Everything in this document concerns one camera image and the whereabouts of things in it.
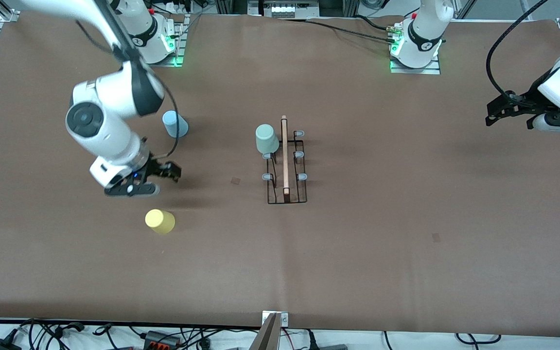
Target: black cable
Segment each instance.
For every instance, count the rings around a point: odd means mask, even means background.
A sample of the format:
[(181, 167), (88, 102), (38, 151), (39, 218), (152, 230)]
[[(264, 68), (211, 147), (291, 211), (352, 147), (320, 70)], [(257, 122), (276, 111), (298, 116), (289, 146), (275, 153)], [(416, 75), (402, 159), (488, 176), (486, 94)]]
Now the black cable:
[(145, 339), (146, 338), (146, 333), (138, 333), (136, 330), (133, 329), (133, 327), (129, 326), (129, 329), (131, 330), (131, 332), (135, 333), (138, 335), (138, 337)]
[(35, 350), (34, 340), (33, 340), (33, 337), (32, 337), (33, 330), (34, 330), (34, 323), (32, 322), (31, 325), (29, 326), (29, 333), (27, 334), (27, 342), (29, 343), (29, 348), (31, 350)]
[(178, 146), (178, 138), (179, 138), (178, 134), (180, 133), (180, 121), (178, 120), (178, 116), (180, 114), (178, 113), (178, 106), (176, 106), (176, 100), (174, 99), (174, 95), (172, 94), (170, 89), (167, 87), (165, 82), (163, 82), (163, 80), (161, 78), (159, 78), (157, 75), (155, 75), (155, 78), (157, 78), (157, 80), (160, 82), (161, 86), (164, 88), (165, 92), (167, 92), (167, 95), (170, 97), (170, 100), (172, 101), (172, 106), (174, 107), (174, 111), (176, 113), (176, 137), (174, 138), (174, 144), (172, 146), (172, 149), (170, 149), (170, 151), (168, 153), (165, 153), (164, 155), (153, 157), (153, 159), (160, 159), (160, 158), (169, 157), (172, 153), (174, 153), (174, 150), (176, 149), (176, 146)]
[(192, 345), (194, 345), (194, 344), (196, 344), (196, 343), (200, 343), (200, 341), (203, 341), (204, 339), (208, 339), (209, 337), (211, 337), (211, 336), (213, 336), (213, 335), (215, 335), (215, 334), (217, 334), (217, 333), (219, 333), (219, 332), (221, 332), (221, 330), (215, 331), (215, 332), (213, 332), (213, 333), (211, 333), (211, 334), (209, 334), (209, 335), (206, 335), (206, 336), (202, 336), (200, 339), (194, 341), (193, 343), (187, 344), (187, 346), (184, 347), (184, 350), (187, 350), (187, 349), (188, 349), (189, 347), (191, 347)]
[(38, 339), (38, 344), (36, 344), (36, 349), (40, 350), (40, 344), (42, 344), (42, 340), (44, 339), (44, 337), (47, 335), (47, 332), (43, 329), (42, 330), (42, 336), (40, 336), (40, 339)]
[(386, 27), (382, 27), (382, 26), (378, 26), (377, 24), (373, 23), (373, 21), (371, 21), (369, 18), (361, 15), (361, 14), (356, 14), (354, 17), (356, 18), (362, 18), (366, 23), (369, 24), (369, 26), (373, 27), (373, 28), (377, 28), (380, 29), (381, 31), (385, 31), (386, 32)]
[(515, 29), (515, 27), (517, 27), (518, 24), (522, 23), (524, 18), (527, 18), (530, 14), (535, 12), (536, 9), (538, 9), (541, 5), (545, 4), (546, 2), (548, 2), (548, 0), (540, 0), (535, 5), (533, 5), (530, 9), (528, 9), (528, 11), (526, 11), (522, 16), (520, 16), (520, 18), (518, 18), (515, 22), (513, 22), (511, 24), (511, 26), (509, 26), (509, 28), (507, 28), (506, 31), (504, 33), (502, 33), (500, 38), (498, 38), (498, 40), (496, 40), (494, 45), (491, 47), (490, 51), (487, 53), (487, 58), (485, 59), (485, 71), (487, 73), (487, 77), (490, 80), (492, 86), (494, 86), (494, 88), (496, 88), (498, 90), (498, 92), (500, 92), (500, 95), (503, 95), (510, 102), (515, 102), (516, 104), (521, 105), (521, 106), (525, 106), (525, 107), (533, 107), (533, 105), (532, 104), (527, 104), (525, 102), (520, 102), (520, 101), (513, 100), (513, 98), (511, 98), (509, 95), (507, 95), (507, 93), (504, 91), (504, 89), (502, 89), (498, 85), (498, 83), (494, 79), (494, 76), (491, 73), (491, 56), (494, 54), (494, 51), (496, 51), (496, 47), (498, 47), (498, 45), (500, 45), (500, 43), (505, 39), (505, 37), (509, 33), (511, 33), (511, 31), (513, 31), (513, 29)]
[(308, 331), (308, 335), (311, 339), (311, 347), (309, 349), (310, 350), (319, 350), (319, 347), (317, 345), (317, 339), (315, 339), (315, 334), (311, 330), (307, 330), (307, 331)]
[(388, 332), (384, 331), (384, 338), (386, 339), (386, 345), (388, 346), (388, 350), (393, 350), (393, 347), (390, 345), (390, 341), (388, 340)]
[(406, 13), (405, 16), (403, 16), (403, 17), (407, 17), (407, 16), (411, 15), (412, 13), (415, 13), (415, 12), (418, 11), (419, 9), (420, 9), (420, 7), (417, 7), (416, 9), (414, 9), (414, 10), (412, 10), (412, 11), (409, 11), (409, 13)]
[(318, 26), (324, 26), (327, 28), (331, 28), (331, 29), (335, 29), (337, 31), (341, 31), (341, 32), (345, 32), (345, 33), (349, 33), (349, 34), (353, 34), (353, 35), (359, 35), (361, 37), (367, 37), (367, 38), (373, 38), (375, 40), (381, 40), (384, 42), (387, 42), (389, 44), (393, 44), (395, 41), (391, 38), (384, 38), (384, 37), (376, 37), (375, 35), (369, 35), (369, 34), (365, 34), (365, 33), (358, 33), (358, 32), (354, 32), (354, 31), (350, 31), (349, 29), (345, 29), (345, 28), (340, 28), (340, 27), (335, 27), (335, 26), (330, 26), (329, 24), (325, 24), (325, 23), (321, 23), (321, 22), (310, 22), (309, 20), (305, 20), (305, 23), (311, 23), (311, 24), (317, 24)]
[(470, 337), (471, 341), (465, 341), (464, 339), (462, 339), (462, 337), (459, 335), (459, 333), (455, 333), (455, 338), (457, 338), (457, 340), (460, 341), (460, 343), (463, 343), (463, 344), (466, 344), (466, 345), (473, 345), (475, 350), (479, 350), (479, 348), (478, 348), (479, 345), (496, 344), (503, 337), (502, 335), (497, 334), (496, 339), (494, 339), (494, 340), (476, 341), (475, 337), (471, 333), (466, 333), (466, 334), (468, 335), (468, 337)]
[(107, 330), (106, 333), (107, 333), (107, 339), (109, 339), (111, 346), (113, 346), (114, 350), (118, 350), (118, 346), (116, 346), (116, 344), (114, 343), (114, 339), (111, 339), (111, 334), (109, 334), (109, 330)]
[(47, 326), (46, 324), (44, 324), (44, 323), (42, 323), (42, 322), (40, 322), (40, 321), (38, 321), (38, 320), (36, 320), (36, 319), (31, 319), (30, 322), (31, 322), (32, 325), (33, 325), (34, 323), (35, 323), (35, 324), (38, 324), (40, 327), (42, 327), (42, 329), (43, 329), (49, 336), (51, 336), (51, 338), (49, 339), (49, 341), (47, 341), (47, 347), (45, 348), (45, 350), (48, 350), (49, 344), (51, 343), (51, 341), (52, 341), (53, 339), (55, 339), (55, 340), (57, 341), (58, 345), (60, 346), (60, 350), (61, 350), (61, 349), (70, 350), (70, 348), (69, 348), (66, 344), (64, 344), (64, 342), (62, 342), (62, 340), (60, 339), (60, 337), (58, 337), (58, 336), (51, 330), (51, 327), (50, 327), (50, 326)]
[(47, 341), (47, 346), (45, 346), (45, 350), (49, 350), (49, 345), (51, 345), (51, 341), (54, 339), (54, 337), (50, 337), (49, 341)]
[(103, 51), (104, 53), (112, 54), (111, 49), (108, 49), (107, 47), (102, 46), (91, 35), (89, 35), (88, 31), (85, 29), (84, 25), (81, 22), (76, 20), (75, 23), (77, 24), (77, 26), (79, 26), (79, 29), (81, 29), (82, 32), (84, 32), (84, 34), (86, 35), (86, 38), (92, 43), (92, 45), (94, 45), (97, 49), (99, 49), (100, 51)]

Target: black cable bundle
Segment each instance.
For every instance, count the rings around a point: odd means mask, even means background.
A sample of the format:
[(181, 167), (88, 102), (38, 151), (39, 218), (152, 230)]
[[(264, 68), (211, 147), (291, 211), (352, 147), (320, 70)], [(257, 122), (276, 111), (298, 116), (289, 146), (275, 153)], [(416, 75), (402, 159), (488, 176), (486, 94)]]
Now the black cable bundle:
[(468, 337), (470, 337), (471, 341), (465, 341), (464, 339), (462, 339), (462, 337), (459, 336), (459, 333), (455, 333), (455, 337), (457, 338), (458, 341), (460, 341), (463, 344), (473, 345), (475, 347), (475, 350), (479, 350), (478, 348), (479, 345), (496, 344), (503, 337), (502, 335), (498, 334), (496, 339), (491, 341), (476, 341), (475, 337), (471, 333), (466, 333), (466, 334), (468, 334)]

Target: white floor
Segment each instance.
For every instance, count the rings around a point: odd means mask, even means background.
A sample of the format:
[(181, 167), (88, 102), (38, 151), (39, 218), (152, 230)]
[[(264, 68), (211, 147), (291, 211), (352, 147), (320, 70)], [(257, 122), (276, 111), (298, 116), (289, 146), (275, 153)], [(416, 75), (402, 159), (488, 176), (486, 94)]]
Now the white floor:
[[(16, 326), (0, 324), (0, 339)], [(107, 339), (107, 335), (94, 336), (92, 331), (96, 326), (88, 326), (81, 333), (74, 330), (66, 331), (63, 342), (71, 350), (112, 350), (113, 347)], [(35, 326), (33, 337), (37, 337), (39, 327)], [(137, 332), (148, 332), (154, 330), (164, 334), (180, 332), (178, 328), (135, 328)], [(290, 330), (289, 332), (298, 332), (292, 334), (296, 350), (310, 345), (307, 332), (304, 330)], [(136, 336), (127, 327), (115, 327), (110, 331), (114, 343), (119, 348), (133, 347), (141, 350), (144, 341)], [(349, 350), (388, 350), (384, 342), (383, 332), (360, 332), (360, 331), (321, 331), (314, 330), (319, 347), (331, 346), (337, 344), (345, 344)], [(231, 350), (240, 348), (246, 350), (249, 348), (256, 334), (253, 332), (220, 332), (211, 339), (211, 350)], [(471, 346), (461, 344), (455, 339), (453, 334), (447, 333), (413, 333), (413, 332), (388, 332), (391, 347), (394, 350), (473, 350)], [(475, 334), (477, 341), (487, 341), (493, 339), (491, 335)], [(22, 332), (18, 332), (14, 339), (14, 344), (20, 346), (23, 350), (29, 350), (28, 336)], [(45, 349), (46, 339), (43, 341), (41, 350)], [(58, 346), (55, 341), (51, 342), (49, 347), (51, 350), (57, 350)], [(280, 338), (280, 350), (292, 350), (286, 336)], [(481, 345), (481, 350), (560, 350), (560, 338), (555, 337), (526, 337), (526, 336), (503, 336), (502, 340), (496, 344)]]

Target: mounting plate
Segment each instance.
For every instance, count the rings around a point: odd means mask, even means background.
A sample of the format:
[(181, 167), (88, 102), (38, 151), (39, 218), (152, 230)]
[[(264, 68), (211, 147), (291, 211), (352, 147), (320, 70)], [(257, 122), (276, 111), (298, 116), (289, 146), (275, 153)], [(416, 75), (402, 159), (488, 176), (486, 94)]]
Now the mounting plate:
[(282, 316), (282, 323), (280, 324), (281, 327), (286, 328), (289, 326), (289, 313), (288, 312), (274, 312), (274, 311), (266, 311), (262, 312), (262, 321), (261, 324), (265, 323), (265, 320), (271, 313), (279, 313)]

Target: black wire rack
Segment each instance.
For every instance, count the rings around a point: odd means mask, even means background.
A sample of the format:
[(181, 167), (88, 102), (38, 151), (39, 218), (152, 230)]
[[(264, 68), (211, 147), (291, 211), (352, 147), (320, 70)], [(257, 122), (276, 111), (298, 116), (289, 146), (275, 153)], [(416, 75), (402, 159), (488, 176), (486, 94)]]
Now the black wire rack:
[(277, 154), (282, 154), (282, 139), (280, 139), (280, 148), (271, 157), (266, 160), (267, 165), (267, 204), (298, 204), (308, 201), (306, 193), (306, 179), (299, 179), (300, 175), (306, 174), (304, 142), (298, 140), (298, 135), (303, 135), (303, 131), (293, 131), (293, 140), (287, 140), (289, 151), (293, 148), (293, 181), (289, 180), (291, 195), (286, 198), (283, 193), (282, 185), (278, 184), (278, 176), (276, 173), (276, 164), (278, 163)]

